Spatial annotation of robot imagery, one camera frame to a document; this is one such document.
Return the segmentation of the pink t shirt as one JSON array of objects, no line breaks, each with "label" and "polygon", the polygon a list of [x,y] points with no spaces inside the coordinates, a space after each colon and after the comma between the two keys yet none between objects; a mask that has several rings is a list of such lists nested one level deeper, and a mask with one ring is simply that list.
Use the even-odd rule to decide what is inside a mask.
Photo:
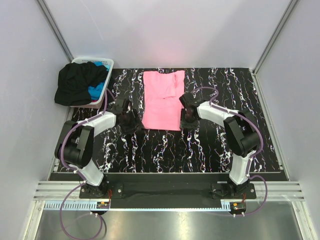
[{"label": "pink t shirt", "polygon": [[145,71],[144,113],[142,124],[146,129],[179,131],[181,110],[179,98],[185,92],[185,71],[172,73]]}]

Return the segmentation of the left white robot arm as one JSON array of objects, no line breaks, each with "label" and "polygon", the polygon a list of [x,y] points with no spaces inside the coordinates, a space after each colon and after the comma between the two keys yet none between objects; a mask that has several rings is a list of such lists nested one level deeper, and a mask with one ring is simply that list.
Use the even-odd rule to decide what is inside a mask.
[{"label": "left white robot arm", "polygon": [[80,176],[83,180],[81,191],[90,197],[112,196],[107,177],[96,166],[92,156],[95,137],[115,126],[120,126],[123,134],[132,134],[142,127],[138,111],[127,98],[116,99],[111,109],[103,110],[93,117],[66,121],[56,144],[55,158]]}]

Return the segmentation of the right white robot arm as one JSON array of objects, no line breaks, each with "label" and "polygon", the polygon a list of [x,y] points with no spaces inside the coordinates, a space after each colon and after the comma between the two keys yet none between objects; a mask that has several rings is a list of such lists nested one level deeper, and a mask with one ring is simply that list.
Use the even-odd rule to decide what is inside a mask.
[{"label": "right white robot arm", "polygon": [[207,120],[224,128],[226,142],[232,153],[232,165],[227,182],[212,187],[217,199],[242,198],[250,184],[250,167],[254,156],[263,149],[263,137],[250,110],[231,110],[209,101],[197,101],[191,92],[180,98],[180,128],[192,129],[200,120]]}]

